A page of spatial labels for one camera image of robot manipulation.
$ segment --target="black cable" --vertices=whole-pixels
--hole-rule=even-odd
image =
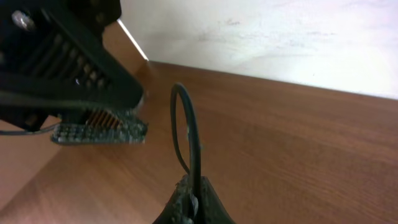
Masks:
[[[177,94],[179,94],[181,97],[182,105],[184,107],[184,112],[185,112],[185,118],[187,119],[188,140],[190,148],[190,169],[188,169],[188,166],[185,164],[184,160],[182,159],[181,152],[178,146],[177,122],[175,119]],[[172,88],[172,94],[170,100],[170,115],[172,120],[172,135],[173,135],[175,153],[178,157],[178,160],[181,163],[181,166],[189,174],[190,183],[192,185],[192,192],[194,196],[196,196],[196,198],[200,198],[201,165],[200,165],[200,141],[198,134],[198,126],[188,91],[181,83],[175,84]]]
[[[35,135],[35,134],[43,134],[49,131],[54,130],[59,124],[53,124],[49,127],[40,129],[38,131],[0,131],[0,136],[26,136],[26,135]]]

